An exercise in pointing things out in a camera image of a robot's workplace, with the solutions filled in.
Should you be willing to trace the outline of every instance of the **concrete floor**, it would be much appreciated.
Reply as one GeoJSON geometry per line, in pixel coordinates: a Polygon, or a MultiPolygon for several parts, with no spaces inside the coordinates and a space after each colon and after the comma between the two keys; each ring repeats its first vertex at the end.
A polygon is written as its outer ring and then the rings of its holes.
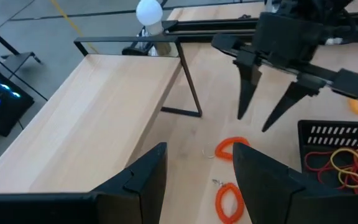
{"type": "MultiPolygon", "coordinates": [[[[138,2],[139,0],[58,0],[67,14],[133,10],[138,2]]],[[[165,6],[191,6],[223,2],[233,2],[233,0],[168,0],[165,6]]],[[[169,10],[164,11],[164,19],[170,13],[169,10]]],[[[78,34],[62,18],[29,21],[9,20],[58,15],[58,11],[49,0],[0,0],[0,35],[20,52],[35,52],[44,63],[39,65],[29,59],[17,74],[46,98],[53,95],[82,60],[83,56],[73,44],[78,34]]],[[[85,36],[136,35],[142,27],[134,13],[75,17],[72,20],[85,36]]],[[[119,54],[121,49],[127,45],[122,43],[95,44],[94,46],[102,54],[119,54]]],[[[0,55],[8,53],[0,44],[0,55]]],[[[43,107],[45,100],[18,79],[13,78],[12,81],[35,99],[34,105],[21,118],[21,123],[26,126],[43,107]]],[[[20,132],[20,126],[16,125],[7,138],[0,137],[0,155],[20,132]]]]}

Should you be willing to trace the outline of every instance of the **blue led light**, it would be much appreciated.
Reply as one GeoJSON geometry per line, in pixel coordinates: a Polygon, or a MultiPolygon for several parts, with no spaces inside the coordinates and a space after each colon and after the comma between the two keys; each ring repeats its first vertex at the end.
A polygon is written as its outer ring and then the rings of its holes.
{"type": "Polygon", "coordinates": [[[6,89],[6,90],[10,90],[9,86],[5,85],[5,84],[1,84],[1,86],[6,89]]]}
{"type": "Polygon", "coordinates": [[[18,97],[18,98],[20,98],[20,94],[18,94],[18,93],[12,93],[14,96],[16,96],[16,97],[18,97]]]}

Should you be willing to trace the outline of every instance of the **wooden table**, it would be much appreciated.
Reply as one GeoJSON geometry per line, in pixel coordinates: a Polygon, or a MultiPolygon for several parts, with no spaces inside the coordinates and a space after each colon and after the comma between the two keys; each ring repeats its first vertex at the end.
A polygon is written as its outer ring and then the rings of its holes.
{"type": "MultiPolygon", "coordinates": [[[[188,7],[174,10],[170,19],[225,19],[243,14],[256,17],[263,8],[259,2],[188,7]]],[[[349,10],[358,11],[358,1],[349,10]]],[[[122,97],[114,94],[115,88],[112,87],[122,88],[130,80],[121,77],[114,82],[111,67],[115,73],[129,75],[128,79],[131,79],[135,74],[137,78],[142,77],[140,70],[147,64],[151,69],[143,72],[149,78],[156,73],[158,78],[154,83],[143,77],[143,82],[136,86],[138,91],[146,91],[142,87],[146,83],[156,90],[153,93],[156,99],[164,99],[173,80],[178,77],[164,106],[193,110],[193,98],[183,72],[177,72],[180,67],[176,58],[111,56],[114,58],[104,61],[107,60],[105,57],[90,56],[54,94],[52,103],[44,106],[1,156],[0,192],[91,190],[122,169],[127,161],[134,161],[158,142],[166,141],[168,179],[160,222],[221,223],[214,209],[218,186],[211,180],[235,182],[234,171],[228,162],[207,159],[202,150],[213,154],[222,139],[244,136],[254,148],[300,170],[298,120],[358,121],[358,116],[350,112],[343,96],[324,89],[317,97],[303,99],[266,133],[262,133],[267,116],[295,77],[262,67],[263,75],[254,99],[239,121],[236,119],[239,74],[232,64],[233,58],[209,44],[183,44],[183,49],[203,107],[201,119],[159,113],[154,121],[161,100],[145,99],[153,102],[150,106],[127,105],[122,103],[122,97]],[[87,86],[90,92],[81,91],[87,86]],[[146,111],[146,115],[137,113],[141,109],[146,111]],[[122,119],[127,117],[128,111],[133,113],[131,117],[137,117],[136,121],[122,119]],[[138,126],[144,131],[131,134],[130,131],[138,126]],[[143,137],[145,141],[138,150],[135,142],[142,142],[143,137]]],[[[333,70],[344,67],[358,72],[358,44],[321,47],[313,63],[333,70]]],[[[140,102],[138,97],[141,96],[130,94],[128,101],[140,102]]],[[[234,197],[225,200],[224,207],[228,211],[234,210],[233,206],[234,197]]],[[[239,223],[250,223],[246,212],[239,223]]]]}
{"type": "Polygon", "coordinates": [[[0,192],[87,192],[122,171],[180,68],[179,58],[87,55],[0,157],[0,192]]]}
{"type": "MultiPolygon", "coordinates": [[[[259,2],[188,7],[175,9],[169,19],[228,19],[243,14],[257,17],[263,8],[259,2]]],[[[358,11],[358,0],[348,10],[358,11]]],[[[232,164],[205,158],[203,149],[212,155],[223,139],[244,136],[255,149],[300,170],[299,120],[358,121],[358,116],[348,108],[347,99],[325,88],[320,95],[301,100],[262,133],[267,117],[295,77],[262,66],[263,75],[254,98],[239,121],[236,116],[240,78],[237,67],[232,64],[233,58],[209,44],[183,44],[183,50],[203,107],[203,117],[173,117],[160,113],[146,137],[144,151],[158,141],[168,141],[168,180],[161,223],[221,223],[214,208],[218,186],[211,180],[236,182],[236,179],[232,164]]],[[[313,63],[332,70],[343,67],[358,72],[358,44],[321,47],[313,63]]],[[[193,109],[186,80],[181,78],[183,75],[178,77],[165,103],[178,106],[181,102],[185,109],[193,109]]],[[[234,206],[234,197],[228,197],[224,204],[227,212],[234,212],[234,206]]],[[[251,224],[247,212],[239,223],[251,224]]]]}

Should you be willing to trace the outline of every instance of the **small metal clip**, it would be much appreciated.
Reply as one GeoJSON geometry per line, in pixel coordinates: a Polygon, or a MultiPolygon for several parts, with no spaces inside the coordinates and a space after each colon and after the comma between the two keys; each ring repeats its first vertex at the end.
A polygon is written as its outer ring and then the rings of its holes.
{"type": "Polygon", "coordinates": [[[224,182],[220,181],[220,180],[216,180],[216,179],[212,179],[212,182],[214,182],[214,184],[223,187],[224,186],[224,182]]]}
{"type": "Polygon", "coordinates": [[[207,158],[207,159],[213,159],[213,158],[215,158],[215,155],[207,156],[207,155],[205,154],[205,152],[204,152],[204,149],[203,149],[203,155],[204,155],[205,158],[207,158]]]}

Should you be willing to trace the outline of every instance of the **tangled cables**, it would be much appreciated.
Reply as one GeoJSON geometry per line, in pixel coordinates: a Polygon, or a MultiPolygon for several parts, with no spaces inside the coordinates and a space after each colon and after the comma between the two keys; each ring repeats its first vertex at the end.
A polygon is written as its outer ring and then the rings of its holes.
{"type": "Polygon", "coordinates": [[[317,179],[320,183],[324,183],[321,174],[329,170],[338,171],[338,181],[341,186],[337,189],[352,189],[355,194],[358,194],[358,149],[353,150],[350,148],[342,147],[333,152],[309,152],[305,156],[305,166],[309,171],[317,172],[317,179]],[[353,155],[353,163],[345,166],[339,166],[335,163],[335,157],[339,153],[351,153],[353,155]],[[329,161],[321,168],[313,168],[308,165],[308,159],[310,156],[327,156],[330,155],[329,161]]]}

